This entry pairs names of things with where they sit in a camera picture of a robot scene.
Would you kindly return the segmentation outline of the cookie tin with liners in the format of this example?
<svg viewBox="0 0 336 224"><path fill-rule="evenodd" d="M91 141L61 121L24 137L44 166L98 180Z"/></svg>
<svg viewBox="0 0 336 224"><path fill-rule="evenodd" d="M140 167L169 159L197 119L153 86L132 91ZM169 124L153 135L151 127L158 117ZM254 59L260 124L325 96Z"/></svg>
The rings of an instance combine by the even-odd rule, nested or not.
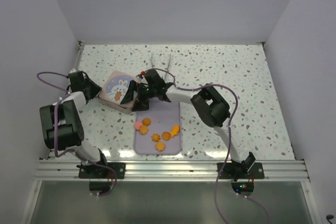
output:
<svg viewBox="0 0 336 224"><path fill-rule="evenodd" d="M130 114L132 112L132 108L134 106L134 101L126 103L126 104L117 104L116 102L112 102L111 99L103 99L101 97L98 97L98 100L103 105L114 109L116 111L119 111L124 114Z"/></svg>

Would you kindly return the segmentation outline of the lavender plastic tray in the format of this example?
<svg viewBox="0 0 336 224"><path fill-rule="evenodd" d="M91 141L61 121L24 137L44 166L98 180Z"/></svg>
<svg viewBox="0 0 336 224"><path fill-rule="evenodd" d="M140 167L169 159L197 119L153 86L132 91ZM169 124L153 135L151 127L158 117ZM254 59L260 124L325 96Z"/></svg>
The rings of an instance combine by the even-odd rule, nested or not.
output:
<svg viewBox="0 0 336 224"><path fill-rule="evenodd" d="M146 134L141 134L139 131L135 132L134 151L139 155L177 155L182 147L180 134L168 141L161 140L165 145L162 151L156 149L156 143L152 141L152 135L170 132L173 126L180 125L180 104L178 102L162 102L157 98L151 99L149 109L138 112L136 120L142 121L145 118L149 118L151 124L148 126Z"/></svg>

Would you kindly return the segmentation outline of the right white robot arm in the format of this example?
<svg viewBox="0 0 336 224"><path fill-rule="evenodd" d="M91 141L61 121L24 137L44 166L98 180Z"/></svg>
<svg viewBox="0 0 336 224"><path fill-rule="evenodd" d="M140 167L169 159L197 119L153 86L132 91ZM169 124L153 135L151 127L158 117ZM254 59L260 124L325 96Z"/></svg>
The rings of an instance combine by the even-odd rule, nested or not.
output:
<svg viewBox="0 0 336 224"><path fill-rule="evenodd" d="M178 87L175 76L159 68L148 69L138 77L141 81L130 82L121 104L133 101L133 111L148 110L151 98L192 105L201 121L213 128L227 146L236 176L246 178L252 173L254 155L241 150L233 139L232 120L238 109L238 96L231 88L213 83L194 89Z"/></svg>

